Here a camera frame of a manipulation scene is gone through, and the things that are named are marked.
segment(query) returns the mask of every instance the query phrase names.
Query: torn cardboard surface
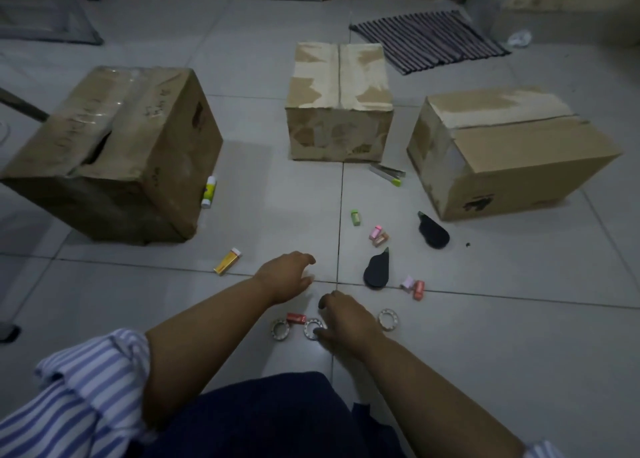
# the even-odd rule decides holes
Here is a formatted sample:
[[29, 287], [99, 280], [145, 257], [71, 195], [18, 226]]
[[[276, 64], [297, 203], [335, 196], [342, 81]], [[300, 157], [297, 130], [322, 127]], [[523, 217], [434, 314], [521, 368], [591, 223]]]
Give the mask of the torn cardboard surface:
[[621, 154], [537, 87], [427, 97], [407, 153], [443, 220], [552, 205]]
[[191, 69], [98, 67], [0, 181], [94, 240], [183, 242], [221, 146]]
[[380, 161], [393, 119], [382, 46], [299, 43], [295, 59], [292, 159]]

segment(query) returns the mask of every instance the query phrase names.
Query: striped rug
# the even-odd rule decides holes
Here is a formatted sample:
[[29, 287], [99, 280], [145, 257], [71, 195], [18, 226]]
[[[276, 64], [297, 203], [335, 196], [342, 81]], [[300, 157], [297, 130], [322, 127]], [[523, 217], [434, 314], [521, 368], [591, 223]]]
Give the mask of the striped rug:
[[462, 60], [511, 53], [478, 33], [459, 11], [432, 11], [349, 25], [370, 43], [382, 43], [385, 56], [407, 75]]

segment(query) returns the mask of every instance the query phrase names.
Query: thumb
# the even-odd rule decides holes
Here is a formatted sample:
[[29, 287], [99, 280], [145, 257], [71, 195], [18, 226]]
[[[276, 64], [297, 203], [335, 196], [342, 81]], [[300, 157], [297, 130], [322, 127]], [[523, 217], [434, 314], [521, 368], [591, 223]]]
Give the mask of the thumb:
[[327, 343], [332, 343], [333, 341], [335, 341], [335, 333], [326, 328], [315, 328], [314, 335], [316, 335], [318, 337], [318, 340], [320, 341], [324, 341]]
[[311, 286], [311, 283], [314, 282], [314, 277], [313, 276], [306, 276], [303, 277], [300, 280], [300, 293], [302, 293], [303, 291], [305, 291], [309, 286]]

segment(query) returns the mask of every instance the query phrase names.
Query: hand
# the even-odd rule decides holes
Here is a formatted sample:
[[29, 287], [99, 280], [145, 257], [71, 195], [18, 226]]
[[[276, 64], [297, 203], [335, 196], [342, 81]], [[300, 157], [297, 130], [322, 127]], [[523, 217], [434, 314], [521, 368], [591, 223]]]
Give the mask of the hand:
[[314, 333], [321, 341], [339, 343], [358, 360], [363, 360], [376, 341], [384, 338], [376, 318], [352, 296], [333, 291], [320, 299], [318, 308], [328, 329], [316, 328]]
[[314, 282], [313, 276], [302, 277], [309, 264], [316, 264], [311, 254], [291, 252], [264, 263], [253, 276], [264, 286], [271, 305], [289, 301], [305, 291]]

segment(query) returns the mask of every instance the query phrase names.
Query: forearm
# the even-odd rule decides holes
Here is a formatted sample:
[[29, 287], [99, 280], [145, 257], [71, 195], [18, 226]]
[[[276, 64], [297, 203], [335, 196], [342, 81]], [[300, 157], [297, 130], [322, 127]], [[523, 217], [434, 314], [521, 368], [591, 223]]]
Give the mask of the forearm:
[[418, 457], [524, 454], [507, 428], [399, 343], [381, 336], [363, 362]]
[[264, 286], [247, 279], [147, 332], [151, 372], [143, 416], [149, 426], [164, 424], [202, 392], [269, 301]]

